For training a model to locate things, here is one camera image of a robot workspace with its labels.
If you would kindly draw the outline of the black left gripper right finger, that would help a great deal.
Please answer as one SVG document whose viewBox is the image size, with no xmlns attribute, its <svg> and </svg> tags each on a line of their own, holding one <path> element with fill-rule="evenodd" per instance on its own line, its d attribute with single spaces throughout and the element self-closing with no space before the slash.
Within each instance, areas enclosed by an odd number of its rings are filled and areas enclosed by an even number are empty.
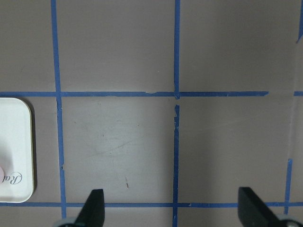
<svg viewBox="0 0 303 227">
<path fill-rule="evenodd" d="M 281 221 L 250 187 L 238 189 L 238 218 L 243 227 L 281 227 Z"/>
</svg>

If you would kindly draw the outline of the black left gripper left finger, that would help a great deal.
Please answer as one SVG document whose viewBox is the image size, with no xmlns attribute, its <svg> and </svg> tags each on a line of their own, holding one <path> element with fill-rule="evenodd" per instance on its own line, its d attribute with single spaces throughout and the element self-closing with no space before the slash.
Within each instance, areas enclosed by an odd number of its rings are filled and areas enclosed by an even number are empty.
<svg viewBox="0 0 303 227">
<path fill-rule="evenodd" d="M 77 216 L 76 227 L 102 227 L 105 221 L 105 202 L 103 189 L 94 189 L 88 196 Z"/>
</svg>

